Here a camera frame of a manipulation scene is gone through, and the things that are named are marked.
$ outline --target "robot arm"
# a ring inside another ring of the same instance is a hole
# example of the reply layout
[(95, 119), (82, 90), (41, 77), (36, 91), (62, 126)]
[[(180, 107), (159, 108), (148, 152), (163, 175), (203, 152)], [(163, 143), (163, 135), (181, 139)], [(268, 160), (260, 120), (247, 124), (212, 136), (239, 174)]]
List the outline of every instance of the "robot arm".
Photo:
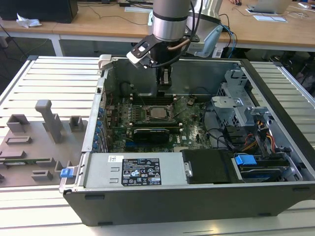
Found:
[[(218, 14), (222, 0), (194, 2), (193, 5), (190, 0), (154, 1), (153, 33), (127, 54), (136, 67), (156, 69), (158, 91), (162, 93), (171, 86), (171, 64), (179, 60), (191, 42), (199, 41), (197, 34), (206, 32), (203, 39), (214, 48), (222, 30)], [(209, 39), (209, 32), (213, 31), (216, 36)]]

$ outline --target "sticker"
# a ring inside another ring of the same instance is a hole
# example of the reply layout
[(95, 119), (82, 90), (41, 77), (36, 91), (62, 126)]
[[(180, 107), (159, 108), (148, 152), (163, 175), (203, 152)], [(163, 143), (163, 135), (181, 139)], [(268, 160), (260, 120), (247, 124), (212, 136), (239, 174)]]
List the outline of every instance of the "sticker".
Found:
[(123, 162), (124, 156), (108, 156), (108, 162)]
[(159, 159), (123, 159), (122, 185), (161, 185)]

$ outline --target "green circuit board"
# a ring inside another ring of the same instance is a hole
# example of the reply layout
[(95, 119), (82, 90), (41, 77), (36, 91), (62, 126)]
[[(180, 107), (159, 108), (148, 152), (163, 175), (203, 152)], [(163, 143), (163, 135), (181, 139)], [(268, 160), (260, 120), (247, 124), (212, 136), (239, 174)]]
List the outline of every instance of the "green circuit board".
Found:
[[(181, 97), (169, 105), (145, 105), (144, 102), (134, 104), (122, 98), (107, 107), (110, 152), (179, 152), (211, 148), (202, 123), (205, 103), (195, 103), (191, 97)], [(170, 130), (168, 142), (135, 144), (132, 134), (137, 128)]]

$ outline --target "motherboard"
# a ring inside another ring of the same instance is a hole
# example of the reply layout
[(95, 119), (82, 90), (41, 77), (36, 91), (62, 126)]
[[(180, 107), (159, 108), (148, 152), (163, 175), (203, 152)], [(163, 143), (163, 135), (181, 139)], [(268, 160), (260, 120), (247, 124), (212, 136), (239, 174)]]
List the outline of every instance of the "motherboard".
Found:
[(211, 148), (203, 125), (205, 102), (196, 97), (110, 98), (109, 152), (180, 152)]

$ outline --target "blue latch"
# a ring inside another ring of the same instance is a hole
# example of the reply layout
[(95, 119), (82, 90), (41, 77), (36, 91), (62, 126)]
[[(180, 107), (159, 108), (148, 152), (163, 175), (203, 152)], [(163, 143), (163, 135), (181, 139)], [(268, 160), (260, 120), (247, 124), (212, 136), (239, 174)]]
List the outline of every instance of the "blue latch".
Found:
[(256, 165), (256, 159), (253, 155), (238, 155), (235, 157), (237, 165)]
[(61, 178), (72, 178), (73, 177), (73, 169), (72, 168), (65, 168), (61, 170), (60, 173)]

